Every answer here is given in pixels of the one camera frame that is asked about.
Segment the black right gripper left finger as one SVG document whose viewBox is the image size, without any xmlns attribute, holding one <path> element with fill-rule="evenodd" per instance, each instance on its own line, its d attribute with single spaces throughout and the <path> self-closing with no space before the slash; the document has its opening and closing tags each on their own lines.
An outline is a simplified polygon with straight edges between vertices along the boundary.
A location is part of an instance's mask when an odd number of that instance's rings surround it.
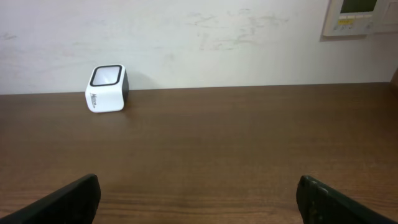
<svg viewBox="0 0 398 224">
<path fill-rule="evenodd" d="M 100 198 L 98 178 L 88 174 L 1 218 L 1 223 L 92 224 Z"/>
</svg>

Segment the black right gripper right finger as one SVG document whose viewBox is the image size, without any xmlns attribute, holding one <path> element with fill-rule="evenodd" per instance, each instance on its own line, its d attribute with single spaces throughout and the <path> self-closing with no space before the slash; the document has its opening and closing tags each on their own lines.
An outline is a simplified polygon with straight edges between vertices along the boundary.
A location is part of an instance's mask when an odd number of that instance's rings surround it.
<svg viewBox="0 0 398 224">
<path fill-rule="evenodd" d="M 301 176 L 296 201 L 304 224 L 397 224 L 309 175 Z"/>
</svg>

